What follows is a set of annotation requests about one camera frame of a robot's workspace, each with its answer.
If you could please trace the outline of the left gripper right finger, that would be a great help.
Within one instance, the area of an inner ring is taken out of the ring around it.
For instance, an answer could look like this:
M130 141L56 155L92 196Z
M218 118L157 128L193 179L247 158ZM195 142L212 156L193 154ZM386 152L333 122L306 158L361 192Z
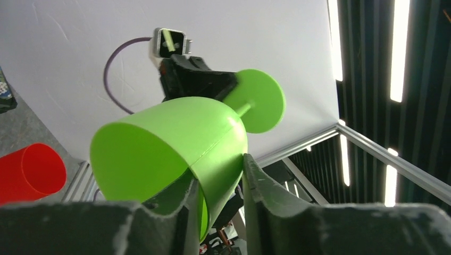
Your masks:
M450 254L450 217L423 203L317 205L243 157L248 254Z

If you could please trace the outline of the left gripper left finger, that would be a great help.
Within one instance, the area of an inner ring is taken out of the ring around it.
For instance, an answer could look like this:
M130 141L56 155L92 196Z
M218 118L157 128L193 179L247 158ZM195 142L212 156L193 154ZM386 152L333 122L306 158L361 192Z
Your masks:
M198 192L179 178L144 203L3 206L1 254L198 254Z

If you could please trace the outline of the red wine glass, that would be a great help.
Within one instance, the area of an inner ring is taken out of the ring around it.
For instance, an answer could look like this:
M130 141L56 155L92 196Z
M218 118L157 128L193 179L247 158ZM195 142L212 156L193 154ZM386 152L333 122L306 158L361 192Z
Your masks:
M1 205L35 201L59 192L66 167L50 146L34 143L1 157Z

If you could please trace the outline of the green wine glass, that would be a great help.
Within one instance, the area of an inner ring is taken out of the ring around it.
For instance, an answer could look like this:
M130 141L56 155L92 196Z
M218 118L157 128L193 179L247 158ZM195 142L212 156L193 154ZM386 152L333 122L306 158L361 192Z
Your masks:
M246 69L223 101L171 99L102 126L90 164L108 200L144 202L184 172L199 181L199 238L205 239L243 171L249 133L264 133L284 115L285 94L269 74Z

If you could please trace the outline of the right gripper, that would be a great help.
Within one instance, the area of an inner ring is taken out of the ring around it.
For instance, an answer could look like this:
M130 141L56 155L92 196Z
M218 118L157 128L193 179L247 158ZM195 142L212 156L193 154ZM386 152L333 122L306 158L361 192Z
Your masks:
M160 82L164 101L181 97L206 97L223 101L237 86L236 74L211 70L201 57L172 55L161 61Z

